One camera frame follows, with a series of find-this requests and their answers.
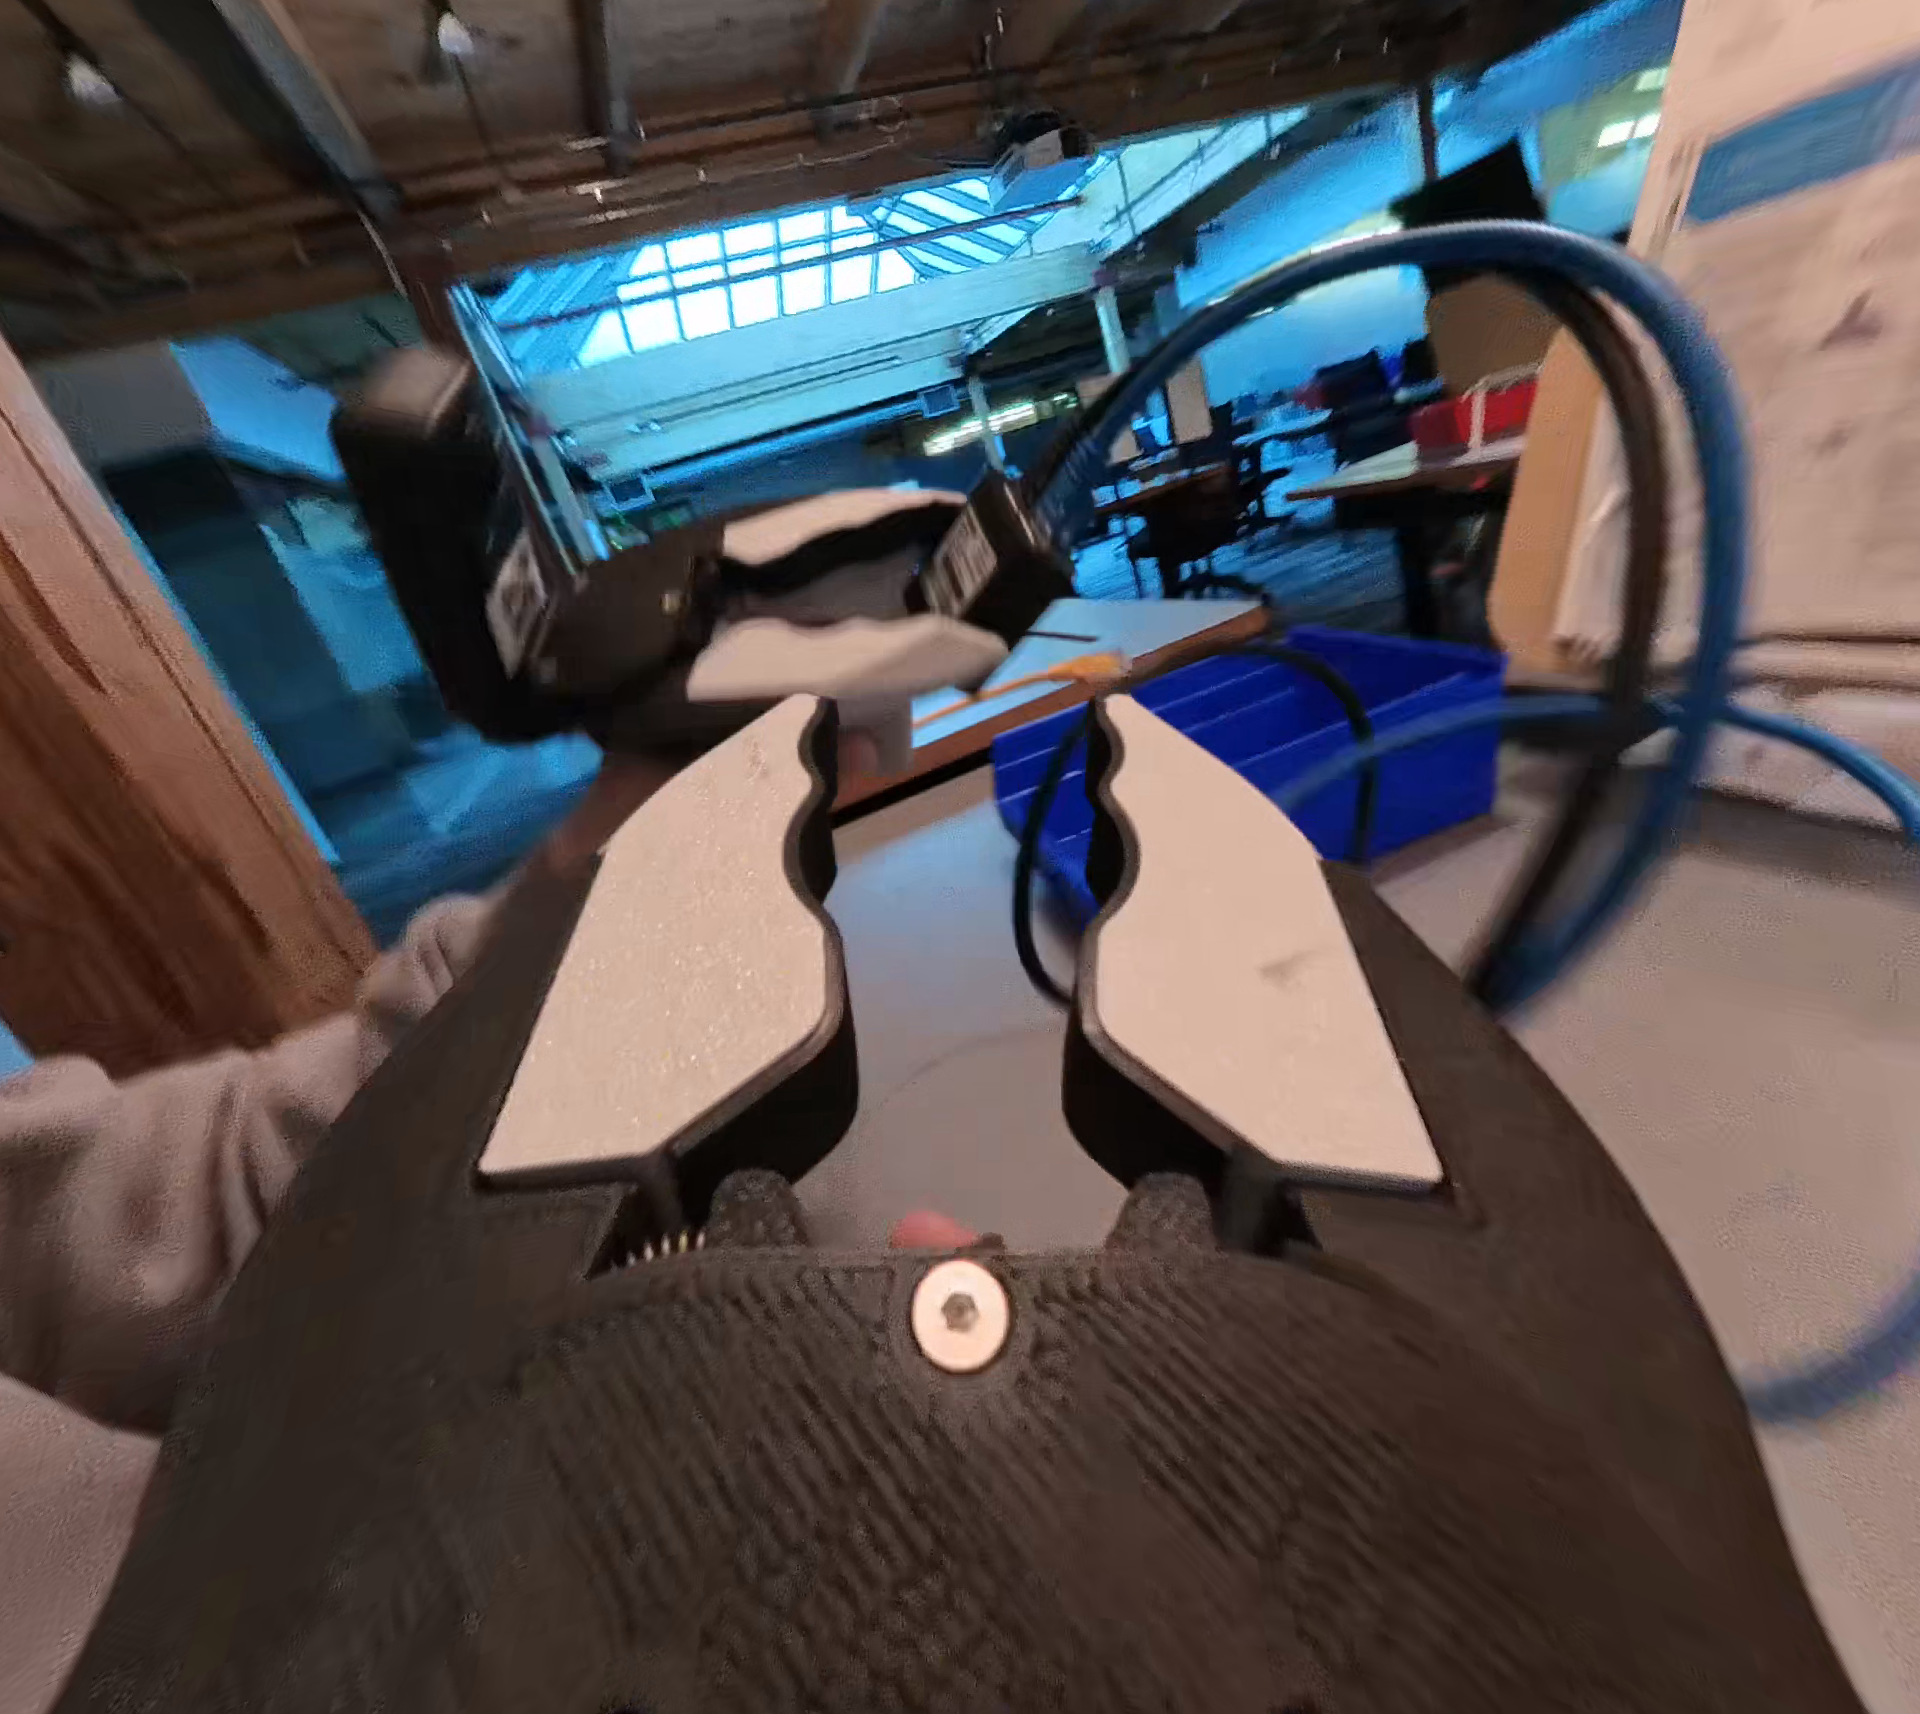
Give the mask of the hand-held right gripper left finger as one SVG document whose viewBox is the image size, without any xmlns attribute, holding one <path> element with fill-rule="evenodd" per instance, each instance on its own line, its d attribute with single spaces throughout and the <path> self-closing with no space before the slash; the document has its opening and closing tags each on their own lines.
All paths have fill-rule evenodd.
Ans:
<svg viewBox="0 0 1920 1714">
<path fill-rule="evenodd" d="M 793 1152 L 807 1175 L 858 1098 L 832 802 L 841 720 L 800 694 L 662 786 L 602 848 L 476 1172 L 602 1180 L 691 1161 L 781 1094 L 837 1098 Z"/>
</svg>

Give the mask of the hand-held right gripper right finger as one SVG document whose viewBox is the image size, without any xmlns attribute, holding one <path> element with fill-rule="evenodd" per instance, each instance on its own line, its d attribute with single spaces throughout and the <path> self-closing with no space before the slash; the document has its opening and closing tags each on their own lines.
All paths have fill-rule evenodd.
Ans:
<svg viewBox="0 0 1920 1714">
<path fill-rule="evenodd" d="M 1140 700 L 1089 719 L 1092 919 L 1063 1109 L 1120 1186 L 1235 1164 L 1428 1196 L 1444 1183 L 1403 1058 L 1309 837 Z"/>
</svg>

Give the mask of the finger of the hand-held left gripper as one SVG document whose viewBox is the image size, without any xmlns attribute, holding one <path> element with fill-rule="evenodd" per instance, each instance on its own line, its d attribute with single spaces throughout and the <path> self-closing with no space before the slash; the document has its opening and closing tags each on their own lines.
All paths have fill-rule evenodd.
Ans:
<svg viewBox="0 0 1920 1714">
<path fill-rule="evenodd" d="M 1009 659 L 998 635 L 939 615 L 838 623 L 749 619 L 725 626 L 695 657 L 691 705 L 828 700 L 842 735 L 872 751 L 877 775 L 914 759 L 914 705 L 929 694 L 974 693 Z"/>
<path fill-rule="evenodd" d="M 908 550 L 924 554 L 965 506 L 966 494 L 946 489 L 841 489 L 731 516 L 721 561 L 746 577 L 826 577 Z"/>
</svg>

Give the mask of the black ethernet splitter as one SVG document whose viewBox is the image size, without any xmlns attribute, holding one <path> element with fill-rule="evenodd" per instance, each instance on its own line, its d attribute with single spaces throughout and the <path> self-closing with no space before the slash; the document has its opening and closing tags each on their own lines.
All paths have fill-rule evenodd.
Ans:
<svg viewBox="0 0 1920 1714">
<path fill-rule="evenodd" d="M 1056 603 L 1074 596 L 1073 559 L 1020 481 L 985 474 L 924 556 L 907 605 L 1017 648 Z"/>
</svg>

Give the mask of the blue plastic bin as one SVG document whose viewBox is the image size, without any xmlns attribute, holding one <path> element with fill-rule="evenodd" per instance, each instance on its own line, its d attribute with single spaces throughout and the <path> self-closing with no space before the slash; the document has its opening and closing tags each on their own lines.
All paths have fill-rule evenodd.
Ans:
<svg viewBox="0 0 1920 1714">
<path fill-rule="evenodd" d="M 1287 647 L 1331 667 L 1356 693 L 1378 735 L 1506 694 L 1509 660 L 1497 651 L 1331 626 L 1293 629 Z M 1266 796 L 1282 795 L 1352 744 L 1351 723 L 1333 693 L 1314 676 L 1264 657 L 1212 657 L 1142 683 L 1132 699 Z M 994 805 L 1011 838 L 1025 834 L 1054 751 L 1068 730 L 1087 724 L 1087 715 L 1073 708 L 996 737 Z M 1499 760 L 1497 726 L 1388 757 L 1378 768 L 1369 860 L 1490 817 Z M 1076 749 L 1045 815 L 1037 853 L 1038 878 L 1076 924 L 1095 914 L 1087 881 L 1091 842 L 1087 751 Z"/>
</svg>

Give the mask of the person's left forearm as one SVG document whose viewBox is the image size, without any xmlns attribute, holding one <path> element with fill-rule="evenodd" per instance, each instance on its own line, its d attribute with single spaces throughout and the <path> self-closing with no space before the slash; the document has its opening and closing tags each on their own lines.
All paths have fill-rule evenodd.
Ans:
<svg viewBox="0 0 1920 1714">
<path fill-rule="evenodd" d="M 498 888 L 421 910 L 347 1011 L 264 1049 L 127 1078 L 49 1056 L 5 1081 L 5 1711 L 59 1699 L 228 1285 L 507 900 Z"/>
</svg>

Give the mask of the grey desk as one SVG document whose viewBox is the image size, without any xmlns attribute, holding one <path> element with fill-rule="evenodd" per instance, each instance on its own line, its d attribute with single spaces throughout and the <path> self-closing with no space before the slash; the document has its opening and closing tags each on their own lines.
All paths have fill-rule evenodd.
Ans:
<svg viewBox="0 0 1920 1714">
<path fill-rule="evenodd" d="M 1092 1245 L 1120 1196 L 1061 1118 L 993 775 L 871 795 L 837 856 L 862 1094 L 803 1189 L 817 1228 L 865 1246 L 936 1210 Z M 1749 1381 L 1859 1343 L 1917 1277 L 1917 977 L 1907 842 L 1709 796 L 1638 909 L 1517 1020 Z"/>
</svg>

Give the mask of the red plastic bin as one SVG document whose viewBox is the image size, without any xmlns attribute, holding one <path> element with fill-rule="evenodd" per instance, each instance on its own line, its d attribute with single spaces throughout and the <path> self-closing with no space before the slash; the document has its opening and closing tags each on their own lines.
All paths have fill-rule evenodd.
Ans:
<svg viewBox="0 0 1920 1714">
<path fill-rule="evenodd" d="M 1510 373 L 1437 398 L 1409 421 L 1415 450 L 1425 458 L 1456 457 L 1518 439 L 1527 433 L 1537 397 L 1537 373 Z"/>
</svg>

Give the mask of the wooden document stand with sheet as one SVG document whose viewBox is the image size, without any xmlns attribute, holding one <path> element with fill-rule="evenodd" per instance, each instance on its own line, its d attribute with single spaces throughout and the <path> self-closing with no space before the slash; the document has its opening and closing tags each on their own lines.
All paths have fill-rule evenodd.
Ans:
<svg viewBox="0 0 1920 1714">
<path fill-rule="evenodd" d="M 1630 250 L 1740 397 L 1751 676 L 1915 694 L 1919 0 L 1685 0 Z"/>
</svg>

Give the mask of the wooden post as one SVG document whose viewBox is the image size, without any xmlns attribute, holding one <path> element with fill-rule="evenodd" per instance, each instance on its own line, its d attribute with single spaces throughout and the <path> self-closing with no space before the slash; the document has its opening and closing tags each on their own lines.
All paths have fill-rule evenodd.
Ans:
<svg viewBox="0 0 1920 1714">
<path fill-rule="evenodd" d="M 373 934 L 2 350 L 2 1005 L 127 1076 L 353 1002 Z"/>
</svg>

